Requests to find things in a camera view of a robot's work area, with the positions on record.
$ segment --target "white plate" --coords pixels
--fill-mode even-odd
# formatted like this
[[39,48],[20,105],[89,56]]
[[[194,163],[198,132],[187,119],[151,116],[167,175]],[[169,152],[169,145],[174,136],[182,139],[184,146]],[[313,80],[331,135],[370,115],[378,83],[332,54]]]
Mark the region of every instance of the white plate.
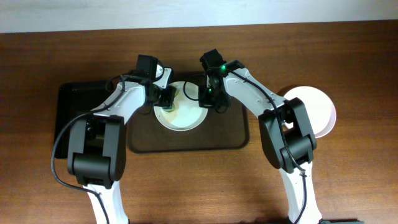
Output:
[[[174,98],[175,110],[167,112],[156,106],[154,108],[157,120],[166,128],[174,131],[188,131],[197,127],[207,115],[207,109],[199,107],[198,101],[188,99],[183,92],[184,82],[173,82],[178,94]],[[190,98],[198,98],[198,86],[188,82],[185,92]]]
[[[297,97],[303,101],[316,138],[325,136],[335,126],[336,108],[329,96],[319,89],[300,86],[288,91],[284,97],[288,100]],[[285,123],[285,126],[292,128],[293,123]]]

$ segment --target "white disc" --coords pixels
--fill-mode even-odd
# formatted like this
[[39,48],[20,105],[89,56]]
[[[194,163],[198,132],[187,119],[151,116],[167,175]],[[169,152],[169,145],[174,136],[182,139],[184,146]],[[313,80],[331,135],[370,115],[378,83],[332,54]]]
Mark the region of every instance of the white disc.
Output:
[[[197,127],[207,115],[207,109],[199,107],[198,101],[188,99],[184,92],[185,82],[173,82],[178,92],[174,98],[174,111],[167,112],[163,108],[154,108],[156,118],[163,126],[174,131],[188,131]],[[198,98],[198,86],[188,82],[185,85],[185,92],[190,98]]]
[[[303,101],[316,138],[328,134],[333,129],[336,123],[336,108],[324,92],[314,87],[300,86],[288,91],[284,97],[288,100],[297,97]],[[285,125],[287,128],[293,127],[293,123]]]

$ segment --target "brown background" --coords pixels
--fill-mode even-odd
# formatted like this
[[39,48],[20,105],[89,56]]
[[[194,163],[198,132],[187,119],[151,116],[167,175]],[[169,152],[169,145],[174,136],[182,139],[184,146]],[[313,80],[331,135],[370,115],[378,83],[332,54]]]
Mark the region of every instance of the brown background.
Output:
[[[398,21],[0,35],[0,223],[94,223],[85,193],[51,175],[58,87],[107,79],[149,54],[180,72],[217,48],[278,92],[309,85],[334,101],[313,181],[326,219],[398,222]],[[132,222],[237,223],[287,216],[282,179],[251,142],[239,151],[135,155],[121,182]],[[57,161],[61,178],[76,183]]]

